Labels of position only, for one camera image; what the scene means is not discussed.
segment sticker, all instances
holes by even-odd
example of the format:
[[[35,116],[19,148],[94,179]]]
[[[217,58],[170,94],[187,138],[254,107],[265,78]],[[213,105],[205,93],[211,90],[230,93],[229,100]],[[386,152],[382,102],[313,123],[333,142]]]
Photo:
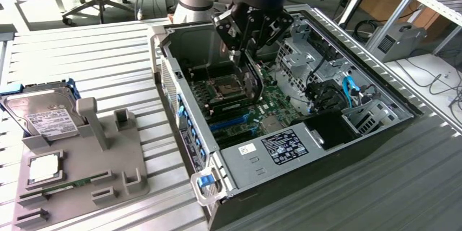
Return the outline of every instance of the sticker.
[[[242,155],[249,154],[253,151],[257,151],[256,145],[253,143],[240,147],[240,152]]]
[[[45,137],[61,135],[78,130],[66,109],[58,109],[43,113],[27,115],[39,134]]]
[[[222,109],[222,111],[230,110],[231,108],[238,108],[241,107],[241,104],[231,105],[230,107],[226,107]]]
[[[270,153],[276,164],[282,165],[296,158],[309,153],[294,130],[288,130],[280,134],[262,139],[264,145]]]
[[[51,190],[51,191],[46,192],[45,195],[49,196],[49,195],[51,195],[51,194],[55,194],[55,193],[59,193],[59,192],[65,192],[65,191],[67,191],[67,190],[70,190],[70,189],[74,189],[74,186],[73,186],[73,185],[66,186],[66,187],[59,188],[59,189],[55,189],[55,190]]]

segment blue latch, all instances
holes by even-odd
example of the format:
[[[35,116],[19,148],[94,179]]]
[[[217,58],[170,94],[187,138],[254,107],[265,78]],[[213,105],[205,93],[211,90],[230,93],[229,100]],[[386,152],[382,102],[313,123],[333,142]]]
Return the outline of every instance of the blue latch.
[[[14,83],[14,84],[9,84],[6,86],[2,86],[0,87],[0,96],[22,93],[23,88],[25,88],[23,84],[19,84],[19,83]]]
[[[201,188],[203,188],[209,185],[213,185],[214,183],[215,183],[215,178],[211,174],[209,174],[209,175],[206,175],[198,179],[198,185]]]
[[[179,116],[183,116],[183,114],[185,114],[185,106],[181,106],[181,108],[179,108]]]

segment gray device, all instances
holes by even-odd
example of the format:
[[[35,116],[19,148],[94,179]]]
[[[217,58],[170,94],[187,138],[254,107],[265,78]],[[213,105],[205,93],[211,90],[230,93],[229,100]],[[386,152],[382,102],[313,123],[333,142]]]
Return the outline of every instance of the gray device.
[[[74,80],[45,84],[10,84],[0,89],[0,109],[7,111],[27,136],[54,141],[78,134],[86,124],[77,111],[79,92]]]
[[[253,57],[257,103],[234,76],[242,54],[223,51],[210,23],[153,28],[155,79],[211,230],[358,162],[420,114],[320,12],[289,11],[278,51]]]
[[[372,43],[384,26],[378,27],[368,43]],[[384,63],[409,58],[412,52],[428,36],[424,27],[417,27],[409,22],[394,24],[372,54]]]

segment metal shelf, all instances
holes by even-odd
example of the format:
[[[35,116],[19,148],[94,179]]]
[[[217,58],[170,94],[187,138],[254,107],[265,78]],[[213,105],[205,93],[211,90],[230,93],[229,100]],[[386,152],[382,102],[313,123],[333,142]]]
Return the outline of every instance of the metal shelf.
[[[433,9],[438,14],[441,14],[444,17],[446,17],[450,21],[453,21],[458,28],[456,29],[456,33],[450,34],[449,37],[444,40],[442,44],[437,47],[436,51],[438,52],[444,45],[449,42],[449,40],[456,36],[456,34],[460,31],[460,28],[462,27],[462,0],[416,0],[421,2],[426,7]],[[406,10],[412,0],[402,0],[397,10],[394,11],[388,23],[384,26],[382,31],[378,33],[378,36],[374,38],[374,40],[368,43],[368,49],[374,50],[380,43],[382,42],[388,31],[392,27],[392,25],[398,21],[401,14]]]

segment motherboard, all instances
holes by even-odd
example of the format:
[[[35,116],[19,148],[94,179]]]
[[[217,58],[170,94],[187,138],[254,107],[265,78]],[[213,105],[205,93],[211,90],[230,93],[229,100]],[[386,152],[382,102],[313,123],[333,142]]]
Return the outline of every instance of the motherboard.
[[[290,103],[290,97],[284,94],[277,84],[272,84],[272,69],[262,66],[261,73],[268,84],[258,103],[237,103],[230,112],[219,115],[211,114],[207,109],[214,102],[246,97],[237,76],[230,74],[191,83],[193,94],[221,149],[289,127],[293,120],[302,115]]]

